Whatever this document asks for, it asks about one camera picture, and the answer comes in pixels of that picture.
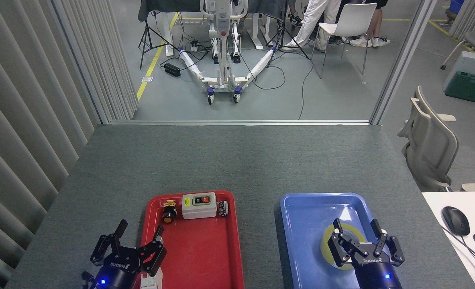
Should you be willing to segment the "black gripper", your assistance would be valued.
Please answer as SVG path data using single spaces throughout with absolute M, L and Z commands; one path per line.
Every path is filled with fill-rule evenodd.
M 354 267 L 361 289 L 402 289 L 394 267 L 399 267 L 405 257 L 398 239 L 380 227 L 376 218 L 371 220 L 375 237 L 373 243 L 360 243 L 359 236 L 347 234 L 339 218 L 334 219 L 328 238 L 328 250 L 336 267 Z M 390 256 L 382 249 L 387 245 Z
M 139 250 L 119 250 L 120 238 L 127 226 L 127 220 L 122 219 L 114 233 L 98 238 L 90 261 L 101 269 L 91 279 L 91 289 L 131 289 L 140 271 L 151 277 L 157 274 L 167 254 L 162 238 L 163 226 L 159 225 L 153 239 Z M 105 257 L 109 247 L 111 253 Z

